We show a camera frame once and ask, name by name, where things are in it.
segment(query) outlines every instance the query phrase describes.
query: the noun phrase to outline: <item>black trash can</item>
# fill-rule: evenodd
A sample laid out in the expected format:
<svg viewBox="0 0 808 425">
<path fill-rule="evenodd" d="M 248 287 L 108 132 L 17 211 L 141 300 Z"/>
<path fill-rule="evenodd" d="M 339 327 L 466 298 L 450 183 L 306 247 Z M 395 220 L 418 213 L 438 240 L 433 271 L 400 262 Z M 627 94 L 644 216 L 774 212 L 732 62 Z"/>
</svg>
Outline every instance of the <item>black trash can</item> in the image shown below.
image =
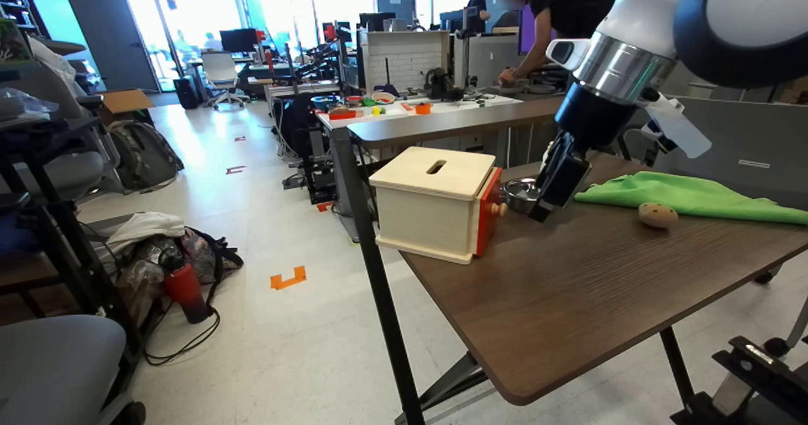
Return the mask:
<svg viewBox="0 0 808 425">
<path fill-rule="evenodd" d="M 194 92 L 191 85 L 191 80 L 188 80 L 188 78 L 174 80 L 174 88 L 177 89 L 177 98 L 179 98 L 182 108 L 196 109 L 199 107 L 199 100 L 196 98 L 196 92 Z"/>
</svg>

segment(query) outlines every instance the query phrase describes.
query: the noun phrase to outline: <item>white floor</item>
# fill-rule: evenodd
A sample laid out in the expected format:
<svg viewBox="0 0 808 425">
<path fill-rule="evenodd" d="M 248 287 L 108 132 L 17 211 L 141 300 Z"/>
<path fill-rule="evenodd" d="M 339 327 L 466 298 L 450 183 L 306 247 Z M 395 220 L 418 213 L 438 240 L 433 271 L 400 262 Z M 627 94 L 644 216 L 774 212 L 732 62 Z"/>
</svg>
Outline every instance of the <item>white floor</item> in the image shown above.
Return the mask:
<svg viewBox="0 0 808 425">
<path fill-rule="evenodd" d="M 177 362 L 141 367 L 133 395 L 149 424 L 392 424 L 400 412 L 360 249 L 331 212 L 302 189 L 283 191 L 294 170 L 275 155 L 264 103 L 243 111 L 153 110 L 159 130 L 185 161 L 179 180 L 147 195 L 106 195 L 81 206 L 82 221 L 136 211 L 181 215 L 227 236 L 245 267 L 214 305 L 219 331 Z M 234 138 L 246 137 L 236 142 Z M 227 168 L 246 166 L 242 174 Z M 424 390 L 465 348 L 398 253 L 382 250 L 408 356 Z M 808 257 L 788 262 L 768 287 L 748 284 L 674 326 L 696 391 L 713 393 L 724 371 L 710 355 L 744 335 L 761 344 L 785 336 L 808 296 Z M 271 275 L 308 279 L 285 290 Z M 150 342 L 172 352 L 207 325 L 174 309 Z M 800 344 L 786 362 L 808 361 Z M 670 423 L 679 410 L 658 337 L 569 382 L 528 407 L 505 402 L 490 383 L 428 411 L 440 425 Z"/>
</svg>

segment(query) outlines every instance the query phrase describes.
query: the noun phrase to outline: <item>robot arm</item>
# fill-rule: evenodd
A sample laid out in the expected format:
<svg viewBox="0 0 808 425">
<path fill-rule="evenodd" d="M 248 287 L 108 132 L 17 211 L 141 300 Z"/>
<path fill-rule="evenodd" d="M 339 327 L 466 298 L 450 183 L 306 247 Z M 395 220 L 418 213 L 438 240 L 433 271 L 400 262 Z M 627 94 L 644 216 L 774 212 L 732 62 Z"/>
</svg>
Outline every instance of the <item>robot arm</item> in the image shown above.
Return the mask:
<svg viewBox="0 0 808 425">
<path fill-rule="evenodd" d="M 808 0 L 617 0 L 591 39 L 554 40 L 548 57 L 577 82 L 556 114 L 531 218 L 566 206 L 591 168 L 586 153 L 611 143 L 638 107 L 692 157 L 710 148 L 664 98 L 650 97 L 677 61 L 732 88 L 808 75 L 806 10 Z"/>
</svg>

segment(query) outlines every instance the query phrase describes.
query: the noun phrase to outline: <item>white chair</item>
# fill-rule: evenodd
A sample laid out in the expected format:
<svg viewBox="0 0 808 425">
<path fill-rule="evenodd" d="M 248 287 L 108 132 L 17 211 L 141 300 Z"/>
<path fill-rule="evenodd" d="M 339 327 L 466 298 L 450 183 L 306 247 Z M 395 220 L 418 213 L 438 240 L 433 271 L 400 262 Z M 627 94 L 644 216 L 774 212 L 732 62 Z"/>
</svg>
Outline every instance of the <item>white chair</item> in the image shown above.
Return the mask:
<svg viewBox="0 0 808 425">
<path fill-rule="evenodd" d="M 249 97 L 236 95 L 230 92 L 239 82 L 239 74 L 236 72 L 236 63 L 229 52 L 206 52 L 202 53 L 202 67 L 208 77 L 208 83 L 217 90 L 224 90 L 217 96 L 208 100 L 205 105 L 213 105 L 214 109 L 219 109 L 219 103 L 239 103 L 244 107 L 244 103 L 250 100 Z"/>
</svg>

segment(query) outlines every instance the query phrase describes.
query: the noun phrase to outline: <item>red water bottle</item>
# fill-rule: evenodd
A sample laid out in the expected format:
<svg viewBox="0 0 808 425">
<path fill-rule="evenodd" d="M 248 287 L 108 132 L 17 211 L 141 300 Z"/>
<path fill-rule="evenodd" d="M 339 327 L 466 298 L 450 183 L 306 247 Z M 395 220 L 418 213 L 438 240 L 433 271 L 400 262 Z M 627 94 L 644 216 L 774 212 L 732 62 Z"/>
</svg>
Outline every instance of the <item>red water bottle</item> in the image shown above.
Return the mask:
<svg viewBox="0 0 808 425">
<path fill-rule="evenodd" d="M 197 324 L 208 318 L 208 305 L 202 298 L 196 270 L 185 261 L 179 250 L 170 250 L 160 257 L 160 265 L 171 273 L 166 275 L 162 283 L 168 296 L 182 307 L 185 319 L 190 324 Z"/>
</svg>

